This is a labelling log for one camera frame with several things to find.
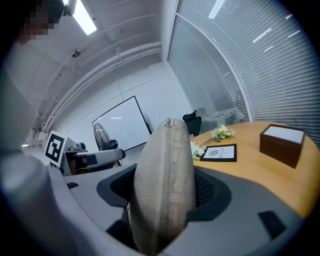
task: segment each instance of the ceiling pipe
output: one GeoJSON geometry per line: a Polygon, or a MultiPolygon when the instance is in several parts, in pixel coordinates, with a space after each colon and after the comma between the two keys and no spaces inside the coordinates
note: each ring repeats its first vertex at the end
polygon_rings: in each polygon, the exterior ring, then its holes
{"type": "MultiPolygon", "coordinates": [[[[127,51],[119,53],[119,55],[123,59],[123,62],[126,63],[149,54],[158,53],[160,51],[161,51],[161,42],[159,41],[159,42],[148,43],[145,45],[141,45],[141,46],[129,49],[127,51]]],[[[93,81],[96,80],[97,77],[101,77],[102,75],[111,71],[112,69],[114,69],[114,67],[117,67],[119,65],[122,65],[122,64],[119,61],[118,55],[115,55],[114,57],[107,59],[106,61],[96,66],[91,71],[89,71],[86,75],[84,75],[77,83],[75,83],[72,86],[70,90],[68,90],[68,92],[62,97],[62,99],[54,107],[51,114],[48,116],[48,119],[43,129],[44,130],[50,129],[50,127],[52,126],[55,120],[55,118],[52,118],[52,117],[58,117],[58,115],[69,105],[69,103],[73,101],[85,88],[91,85],[93,81]]]]}

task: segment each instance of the whiteboard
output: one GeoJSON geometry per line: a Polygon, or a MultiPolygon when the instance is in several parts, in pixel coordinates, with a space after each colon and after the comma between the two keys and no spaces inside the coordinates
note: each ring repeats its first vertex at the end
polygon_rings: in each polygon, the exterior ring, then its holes
{"type": "Polygon", "coordinates": [[[111,140],[118,142],[118,148],[130,150],[150,137],[145,118],[135,96],[125,100],[99,116],[92,122],[103,126],[111,140]]]}

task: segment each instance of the wooden table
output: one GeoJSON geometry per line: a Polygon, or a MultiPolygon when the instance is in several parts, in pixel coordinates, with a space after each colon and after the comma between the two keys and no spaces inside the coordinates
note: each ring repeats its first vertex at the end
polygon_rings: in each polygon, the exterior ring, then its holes
{"type": "MultiPolygon", "coordinates": [[[[194,160],[195,166],[214,169],[226,174],[257,182],[301,217],[307,217],[320,193],[320,152],[315,143],[305,136],[299,162],[295,169],[259,152],[260,133],[270,122],[245,122],[228,125],[236,131],[234,137],[206,146],[236,144],[237,162],[209,162],[194,160]]],[[[210,138],[210,131],[195,137],[200,144],[210,138]]]]}

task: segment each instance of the ceiling light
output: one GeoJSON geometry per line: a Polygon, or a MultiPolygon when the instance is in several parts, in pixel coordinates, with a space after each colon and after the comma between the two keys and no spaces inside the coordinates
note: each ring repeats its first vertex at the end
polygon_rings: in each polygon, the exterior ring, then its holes
{"type": "Polygon", "coordinates": [[[210,14],[209,14],[209,18],[210,19],[214,19],[217,15],[217,13],[219,12],[221,6],[224,4],[225,0],[216,0],[210,14]]]}
{"type": "Polygon", "coordinates": [[[273,45],[270,46],[269,48],[265,49],[263,52],[265,53],[266,51],[270,50],[272,47],[274,47],[273,45]]]}
{"type": "Polygon", "coordinates": [[[81,0],[76,1],[73,17],[86,35],[90,35],[92,32],[97,30],[81,0]]]}
{"type": "Polygon", "coordinates": [[[261,35],[259,35],[256,39],[254,39],[254,40],[252,41],[252,43],[255,43],[256,41],[258,41],[260,38],[262,38],[263,36],[265,36],[266,33],[270,32],[270,31],[271,31],[271,27],[268,28],[266,31],[264,31],[264,32],[263,32],[261,35]]]}
{"type": "Polygon", "coordinates": [[[299,33],[299,32],[300,32],[300,30],[298,30],[298,31],[296,31],[296,32],[294,32],[294,33],[292,33],[292,34],[288,35],[288,38],[292,37],[293,35],[295,35],[295,34],[297,34],[297,33],[299,33]]]}

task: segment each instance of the framed picture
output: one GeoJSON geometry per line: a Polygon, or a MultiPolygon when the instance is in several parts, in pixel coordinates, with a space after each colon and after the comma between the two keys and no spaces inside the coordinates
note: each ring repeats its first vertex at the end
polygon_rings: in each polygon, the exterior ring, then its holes
{"type": "Polygon", "coordinates": [[[200,161],[211,162],[236,162],[237,144],[208,146],[200,161]]]}

